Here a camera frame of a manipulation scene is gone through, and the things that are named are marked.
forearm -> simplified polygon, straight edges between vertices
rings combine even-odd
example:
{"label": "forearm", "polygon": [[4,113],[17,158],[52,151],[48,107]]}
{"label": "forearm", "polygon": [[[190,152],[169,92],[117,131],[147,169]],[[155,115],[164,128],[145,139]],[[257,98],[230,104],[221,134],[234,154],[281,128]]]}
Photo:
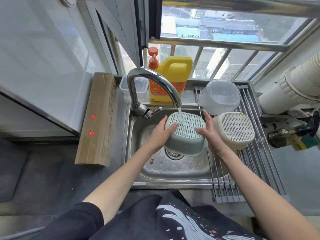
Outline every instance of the forearm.
{"label": "forearm", "polygon": [[233,151],[224,150],[220,156],[271,240],[320,239],[317,229],[246,167]]}
{"label": "forearm", "polygon": [[116,215],[134,180],[153,153],[147,144],[142,145],[129,161],[83,200],[99,207],[105,224]]}

cardboard box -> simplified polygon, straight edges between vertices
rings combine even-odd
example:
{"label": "cardboard box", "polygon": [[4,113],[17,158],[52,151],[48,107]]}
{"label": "cardboard box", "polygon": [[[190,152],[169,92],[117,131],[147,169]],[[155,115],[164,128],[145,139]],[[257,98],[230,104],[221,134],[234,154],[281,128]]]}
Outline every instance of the cardboard box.
{"label": "cardboard box", "polygon": [[109,166],[107,151],[115,89],[113,74],[94,74],[75,164]]}

shirt sleeve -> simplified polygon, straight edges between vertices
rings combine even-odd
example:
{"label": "shirt sleeve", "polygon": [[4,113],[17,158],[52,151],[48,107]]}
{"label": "shirt sleeve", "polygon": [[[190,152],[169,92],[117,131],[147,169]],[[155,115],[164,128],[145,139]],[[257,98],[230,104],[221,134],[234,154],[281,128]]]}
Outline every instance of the shirt sleeve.
{"label": "shirt sleeve", "polygon": [[82,202],[75,204],[71,210],[51,222],[32,240],[85,240],[92,237],[103,225],[101,210],[92,203]]}

faucet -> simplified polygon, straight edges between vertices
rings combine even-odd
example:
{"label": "faucet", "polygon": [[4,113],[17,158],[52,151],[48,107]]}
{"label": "faucet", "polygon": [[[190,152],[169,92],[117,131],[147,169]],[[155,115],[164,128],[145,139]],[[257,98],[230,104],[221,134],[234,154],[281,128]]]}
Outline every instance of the faucet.
{"label": "faucet", "polygon": [[169,94],[174,108],[181,108],[182,103],[179,93],[167,79],[165,79],[162,75],[153,70],[147,68],[134,68],[128,73],[127,76],[127,83],[131,96],[131,110],[133,115],[142,115],[144,118],[149,120],[155,113],[158,113],[162,110],[162,107],[159,107],[157,110],[154,111],[153,109],[150,109],[146,105],[143,105],[139,102],[136,86],[134,84],[134,79],[137,76],[145,77],[159,84],[160,87],[162,87]]}

dish drying rack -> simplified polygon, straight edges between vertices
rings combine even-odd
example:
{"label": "dish drying rack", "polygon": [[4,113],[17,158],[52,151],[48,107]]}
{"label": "dish drying rack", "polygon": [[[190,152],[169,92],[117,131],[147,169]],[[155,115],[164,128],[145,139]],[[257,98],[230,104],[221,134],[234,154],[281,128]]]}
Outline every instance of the dish drying rack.
{"label": "dish drying rack", "polygon": [[[262,112],[257,103],[255,93],[247,81],[233,81],[233,83],[237,86],[241,97],[241,102],[235,109],[235,112],[246,114],[250,118],[255,132],[254,141],[245,149],[237,151],[238,157],[251,171],[271,186],[278,194],[286,197],[285,188],[259,120]],[[202,117],[201,111],[203,111],[203,109],[201,110],[199,104],[200,90],[194,90],[194,93],[200,116]],[[223,170],[222,165],[224,162],[220,158],[215,158],[216,156],[213,155],[209,149],[207,149],[207,154],[212,176],[213,201],[217,203],[246,201],[229,171]]]}

